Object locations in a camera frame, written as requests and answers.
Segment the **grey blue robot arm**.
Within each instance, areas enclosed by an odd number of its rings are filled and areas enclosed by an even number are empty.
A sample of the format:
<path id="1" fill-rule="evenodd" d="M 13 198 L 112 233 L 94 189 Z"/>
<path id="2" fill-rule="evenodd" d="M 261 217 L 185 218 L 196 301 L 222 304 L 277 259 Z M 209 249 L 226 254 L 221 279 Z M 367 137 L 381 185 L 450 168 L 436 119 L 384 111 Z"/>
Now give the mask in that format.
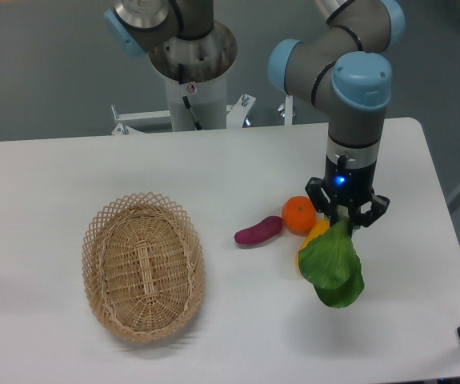
<path id="1" fill-rule="evenodd" d="M 373 180 L 392 69 L 384 52 L 402 36 L 405 16 L 396 1 L 320 1 L 327 32 L 313 42 L 287 39 L 272 50 L 267 76 L 284 94 L 329 119 L 326 168 L 306 192 L 331 224 L 349 232 L 368 227 L 390 201 Z M 226 93 L 217 88 L 234 65 L 233 33 L 214 18 L 211 1 L 116 1 L 107 27 L 130 56 L 147 55 L 172 87 L 172 127 L 223 129 Z"/>

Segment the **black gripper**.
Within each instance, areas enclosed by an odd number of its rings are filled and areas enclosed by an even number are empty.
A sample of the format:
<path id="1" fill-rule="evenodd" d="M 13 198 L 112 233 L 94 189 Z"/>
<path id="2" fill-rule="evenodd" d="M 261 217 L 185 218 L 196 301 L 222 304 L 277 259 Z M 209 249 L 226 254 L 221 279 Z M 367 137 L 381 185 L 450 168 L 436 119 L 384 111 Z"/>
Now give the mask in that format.
<path id="1" fill-rule="evenodd" d="M 312 177 L 305 187 L 315 210 L 330 222 L 338 221 L 338 205 L 349 206 L 349 233 L 361 227 L 368 228 L 383 216 L 390 199 L 374 194 L 373 181 L 376 162 L 364 168 L 340 170 L 326 158 L 324 178 Z M 366 212 L 361 206 L 370 203 Z"/>

